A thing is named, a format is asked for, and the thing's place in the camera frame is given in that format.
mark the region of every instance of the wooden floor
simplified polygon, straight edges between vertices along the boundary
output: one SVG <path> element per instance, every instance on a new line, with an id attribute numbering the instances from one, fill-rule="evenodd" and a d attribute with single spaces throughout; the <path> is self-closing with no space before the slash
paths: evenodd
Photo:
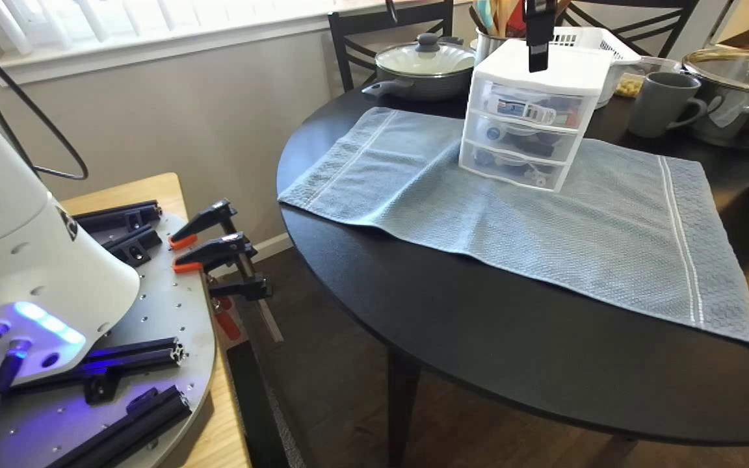
<path id="1" fill-rule="evenodd" d="M 313 278 L 295 250 L 257 266 L 284 344 L 253 336 L 313 468 L 385 466 L 385 348 Z M 749 447 L 628 444 L 486 400 L 443 378 L 418 385 L 408 468 L 747 466 Z"/>

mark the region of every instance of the chair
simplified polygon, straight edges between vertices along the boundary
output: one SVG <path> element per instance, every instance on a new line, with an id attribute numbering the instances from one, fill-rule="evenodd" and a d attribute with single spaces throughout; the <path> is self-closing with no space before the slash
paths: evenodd
<path id="1" fill-rule="evenodd" d="M 596 18 L 583 6 L 615 6 L 615 7 L 646 7 L 656 10 L 654 15 L 646 15 L 642 20 L 620 20 L 620 18 Z M 698 0 L 572 0 L 564 10 L 563 20 L 572 27 L 596 27 L 609 28 L 615 37 L 620 37 L 628 46 L 632 46 L 637 54 L 659 54 L 667 58 L 672 46 L 677 44 L 678 34 L 685 32 Z M 651 40 L 663 40 L 659 53 L 649 50 Z"/>
<path id="2" fill-rule="evenodd" d="M 365 10 L 365 14 L 333 14 L 327 15 L 333 50 L 338 58 L 338 71 L 343 81 L 343 90 L 355 88 L 355 71 L 352 66 L 370 71 L 370 79 L 374 79 L 374 50 L 361 44 L 360 34 L 385 32 L 385 28 L 407 28 L 417 24 L 431 24 L 430 34 L 453 37 L 453 0 L 437 0 L 437 2 L 417 2 L 407 6 L 401 2 L 399 10 Z"/>

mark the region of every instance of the black table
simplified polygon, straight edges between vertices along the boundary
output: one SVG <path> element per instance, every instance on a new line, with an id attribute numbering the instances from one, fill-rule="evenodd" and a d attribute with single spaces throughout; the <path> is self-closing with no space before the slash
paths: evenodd
<path id="1" fill-rule="evenodd" d="M 347 93 L 286 142 L 288 187 L 370 110 Z M 685 136 L 624 136 L 630 103 L 596 112 L 587 136 L 703 161 L 749 280 L 749 154 Z M 403 453 L 418 369 L 559 422 L 624 436 L 749 444 L 749 345 L 651 320 L 477 261 L 352 228 L 281 205 L 322 287 L 388 344 L 391 461 Z"/>

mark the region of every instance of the pot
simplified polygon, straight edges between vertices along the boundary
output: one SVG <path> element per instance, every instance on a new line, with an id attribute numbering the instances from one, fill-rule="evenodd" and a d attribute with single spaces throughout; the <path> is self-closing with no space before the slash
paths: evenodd
<path id="1" fill-rule="evenodd" d="M 749 50 L 699 50 L 688 54 L 682 67 L 703 81 L 698 98 L 707 103 L 690 133 L 712 146 L 749 151 Z"/>
<path id="2" fill-rule="evenodd" d="M 466 98 L 473 76 L 473 50 L 457 40 L 421 34 L 413 44 L 374 58 L 378 81 L 365 85 L 370 98 L 450 102 Z"/>

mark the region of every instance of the towel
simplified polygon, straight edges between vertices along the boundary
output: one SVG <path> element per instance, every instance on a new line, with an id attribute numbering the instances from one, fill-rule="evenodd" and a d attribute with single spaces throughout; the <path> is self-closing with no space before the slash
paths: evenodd
<path id="1" fill-rule="evenodd" d="M 374 107 L 281 202 L 749 344 L 749 289 L 698 161 L 586 138 L 563 192 L 457 166 L 464 120 Z"/>

